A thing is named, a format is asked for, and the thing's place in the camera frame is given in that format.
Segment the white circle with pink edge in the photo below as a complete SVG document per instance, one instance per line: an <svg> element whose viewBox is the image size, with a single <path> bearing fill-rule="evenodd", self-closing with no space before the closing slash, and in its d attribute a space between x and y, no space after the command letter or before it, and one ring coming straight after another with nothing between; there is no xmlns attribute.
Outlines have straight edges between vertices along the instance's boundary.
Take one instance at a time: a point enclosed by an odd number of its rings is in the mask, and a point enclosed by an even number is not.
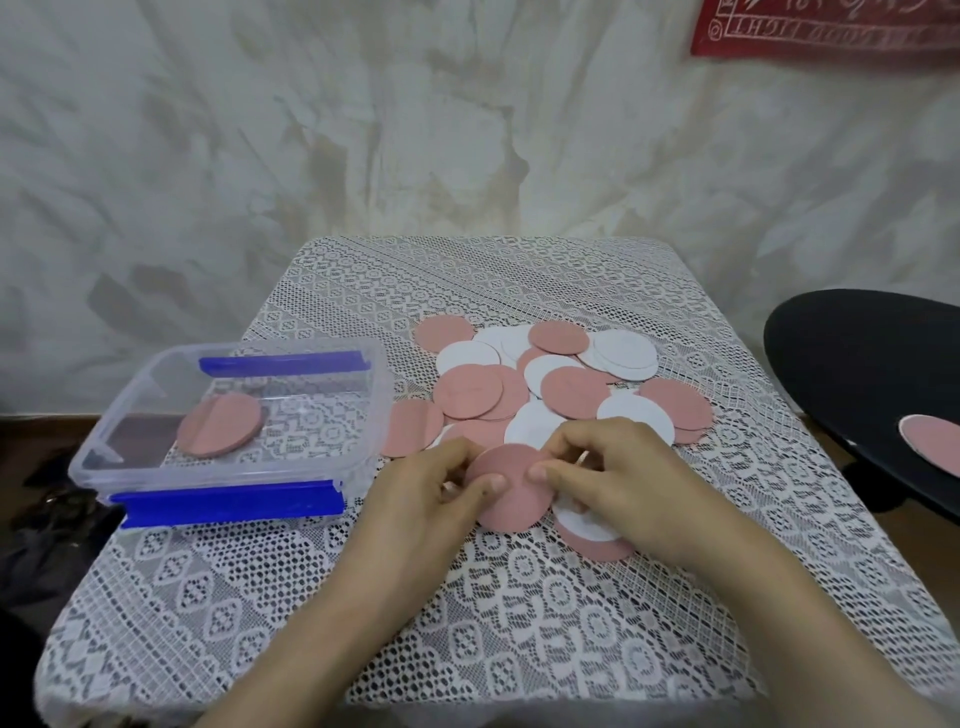
<svg viewBox="0 0 960 728"><path fill-rule="evenodd" d="M659 404L645 397L628 392L610 395L597 409L597 420L611 417L626 417L635 423L646 423L667 445L673 445L677 437L670 415Z"/></svg>
<svg viewBox="0 0 960 728"><path fill-rule="evenodd" d="M587 541L606 543L623 537L593 511L577 513L570 496L560 494L553 504L553 517L574 536Z"/></svg>

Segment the finger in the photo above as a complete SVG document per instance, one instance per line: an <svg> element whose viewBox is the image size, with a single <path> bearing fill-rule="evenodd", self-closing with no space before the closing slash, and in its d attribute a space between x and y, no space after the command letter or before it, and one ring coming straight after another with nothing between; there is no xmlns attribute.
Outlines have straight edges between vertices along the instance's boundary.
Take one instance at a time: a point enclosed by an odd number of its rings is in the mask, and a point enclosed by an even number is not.
<svg viewBox="0 0 960 728"><path fill-rule="evenodd" d="M424 456L427 462L429 479L443 483L446 480L456 479L458 471L465 469L477 456L484 451L483 446L458 437L447 440L435 448L426 450Z"/></svg>
<svg viewBox="0 0 960 728"><path fill-rule="evenodd" d="M450 527L462 534L461 541L476 523L477 517L490 508L497 499L510 489L510 481L499 473L481 475L471 482L463 492L445 505L442 511Z"/></svg>
<svg viewBox="0 0 960 728"><path fill-rule="evenodd" d="M560 425L542 450L551 457L576 462L584 450L602 455L610 444L609 434L609 424L604 420L574 420Z"/></svg>
<svg viewBox="0 0 960 728"><path fill-rule="evenodd" d="M551 488L585 503L596 506L603 490L603 474L572 465L563 460L547 460L537 463L527 471L527 478L535 483L544 483Z"/></svg>

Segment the white lace tablecloth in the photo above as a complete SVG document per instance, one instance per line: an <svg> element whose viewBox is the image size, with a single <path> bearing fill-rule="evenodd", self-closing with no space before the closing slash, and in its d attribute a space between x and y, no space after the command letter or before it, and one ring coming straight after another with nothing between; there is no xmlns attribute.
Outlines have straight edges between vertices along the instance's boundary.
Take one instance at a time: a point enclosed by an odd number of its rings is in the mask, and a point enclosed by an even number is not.
<svg viewBox="0 0 960 728"><path fill-rule="evenodd" d="M318 239L246 338L376 336L396 395L424 397L433 356L411 331L435 313L478 326L563 317L652 337L664 373L714 402L716 427L684 458L787 544L915 688L953 689L960 646L940 609L670 248L624 238ZM307 434L292 427L281 444L302 453ZM118 531L47 642L36 674L43 716L54 726L104 713L193 719L314 592L356 506L334 520ZM449 725L567 698L566 717L588 706L595 724L757 689L729 613L695 580L642 557L586 562L548 517L517 535L477 529L347 702Z"/></svg>

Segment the left hand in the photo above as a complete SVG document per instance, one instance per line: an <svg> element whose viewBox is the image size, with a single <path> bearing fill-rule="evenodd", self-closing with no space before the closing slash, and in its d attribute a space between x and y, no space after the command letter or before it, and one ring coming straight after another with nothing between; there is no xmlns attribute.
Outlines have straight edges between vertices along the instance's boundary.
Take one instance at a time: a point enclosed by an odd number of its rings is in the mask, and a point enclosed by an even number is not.
<svg viewBox="0 0 960 728"><path fill-rule="evenodd" d="M321 594L374 607L391 636L412 619L444 583L477 516L509 487L490 474L453 499L444 494L444 483L459 483L481 452L458 438L387 465Z"/></svg>

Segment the pile of paper circles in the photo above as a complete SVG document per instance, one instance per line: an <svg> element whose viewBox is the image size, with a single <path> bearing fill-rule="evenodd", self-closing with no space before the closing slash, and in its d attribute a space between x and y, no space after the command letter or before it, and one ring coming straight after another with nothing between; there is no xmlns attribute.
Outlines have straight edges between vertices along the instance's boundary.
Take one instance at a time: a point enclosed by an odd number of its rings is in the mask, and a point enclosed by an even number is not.
<svg viewBox="0 0 960 728"><path fill-rule="evenodd" d="M713 425L713 408L695 387L656 377L657 348L636 331L587 331L568 321L475 330L462 316L444 315L420 322L414 340L437 355L433 401L394 403L383 454L404 457L461 436L483 445L488 451L468 478L497 472L514 483L480 519L492 530L524 530L550 509L553 494L522 474L567 420L626 417L670 445L693 445ZM562 501L553 509L562 538L587 558L632 553L592 514Z"/></svg>

